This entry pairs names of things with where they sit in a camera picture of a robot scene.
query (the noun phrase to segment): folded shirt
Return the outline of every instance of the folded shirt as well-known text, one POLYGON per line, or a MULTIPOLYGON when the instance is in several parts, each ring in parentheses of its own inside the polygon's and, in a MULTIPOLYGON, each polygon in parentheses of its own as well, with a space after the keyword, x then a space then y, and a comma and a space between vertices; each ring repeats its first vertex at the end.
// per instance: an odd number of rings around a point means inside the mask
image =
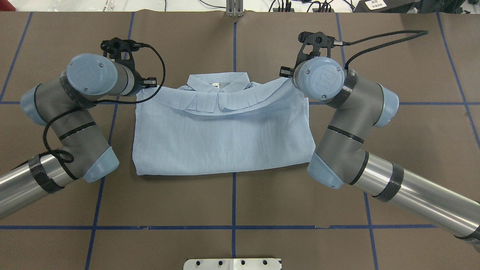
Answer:
POLYGON ((246 73, 190 75, 186 86, 162 87, 135 113, 138 175, 264 170, 309 162, 315 150, 308 99, 287 78, 258 84, 246 73))

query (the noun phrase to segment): red object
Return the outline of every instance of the red object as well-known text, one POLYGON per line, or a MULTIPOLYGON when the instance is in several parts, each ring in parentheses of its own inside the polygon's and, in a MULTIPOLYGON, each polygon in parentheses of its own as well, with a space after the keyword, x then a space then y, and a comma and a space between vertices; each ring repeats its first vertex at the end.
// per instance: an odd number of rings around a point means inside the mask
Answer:
POLYGON ((8 0, 0 0, 0 11, 15 11, 15 7, 8 0))

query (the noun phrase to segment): white bracket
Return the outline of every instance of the white bracket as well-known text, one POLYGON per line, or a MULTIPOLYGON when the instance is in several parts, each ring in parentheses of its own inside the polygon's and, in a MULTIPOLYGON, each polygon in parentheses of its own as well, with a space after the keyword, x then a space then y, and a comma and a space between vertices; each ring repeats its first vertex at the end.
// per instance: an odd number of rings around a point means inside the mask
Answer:
POLYGON ((282 270, 282 260, 251 259, 189 259, 183 270, 282 270))
POLYGON ((243 0, 227 0, 227 17, 242 17, 244 14, 243 0))

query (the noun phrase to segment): fabric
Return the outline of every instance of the fabric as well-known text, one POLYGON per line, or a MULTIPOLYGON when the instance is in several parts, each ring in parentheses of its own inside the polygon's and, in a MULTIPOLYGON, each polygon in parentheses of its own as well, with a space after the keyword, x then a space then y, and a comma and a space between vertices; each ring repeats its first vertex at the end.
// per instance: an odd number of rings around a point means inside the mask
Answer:
MULTIPOLYGON (((154 91, 144 89, 137 99, 154 91)), ((190 75, 186 86, 163 87, 137 104, 137 174, 244 172, 309 162, 315 143, 308 105, 291 79, 258 84, 246 73, 190 75)))

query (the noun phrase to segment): white mounting plate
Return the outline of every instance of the white mounting plate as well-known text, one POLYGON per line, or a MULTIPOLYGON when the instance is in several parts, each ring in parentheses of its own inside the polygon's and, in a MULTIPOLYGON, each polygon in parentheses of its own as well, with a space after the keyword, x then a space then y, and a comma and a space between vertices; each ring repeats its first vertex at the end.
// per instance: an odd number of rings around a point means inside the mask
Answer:
POLYGON ((282 270, 282 260, 275 258, 189 259, 183 265, 183 270, 282 270))

